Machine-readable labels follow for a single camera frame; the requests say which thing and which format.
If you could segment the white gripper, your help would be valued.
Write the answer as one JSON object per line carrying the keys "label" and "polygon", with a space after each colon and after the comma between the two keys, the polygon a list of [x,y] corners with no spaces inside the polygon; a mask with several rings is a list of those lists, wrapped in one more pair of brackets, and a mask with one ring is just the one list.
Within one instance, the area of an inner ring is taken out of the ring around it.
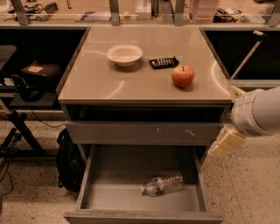
{"label": "white gripper", "polygon": [[234,128],[223,128],[220,131],[208,150],[209,155],[224,156],[245,143],[246,137],[244,135],[260,137],[264,133],[253,113],[253,103],[261,92],[261,89],[257,89],[245,93],[236,86],[230,86],[231,101],[234,104],[230,119]]}

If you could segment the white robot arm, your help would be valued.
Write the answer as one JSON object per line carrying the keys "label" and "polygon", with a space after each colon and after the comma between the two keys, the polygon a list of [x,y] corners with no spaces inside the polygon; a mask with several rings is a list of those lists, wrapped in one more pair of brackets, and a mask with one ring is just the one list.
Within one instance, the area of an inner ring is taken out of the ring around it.
{"label": "white robot arm", "polygon": [[271,136],[280,132],[280,87],[245,92],[231,87],[234,103],[230,124],[225,124],[210,146],[208,155],[224,156],[245,143],[248,137]]}

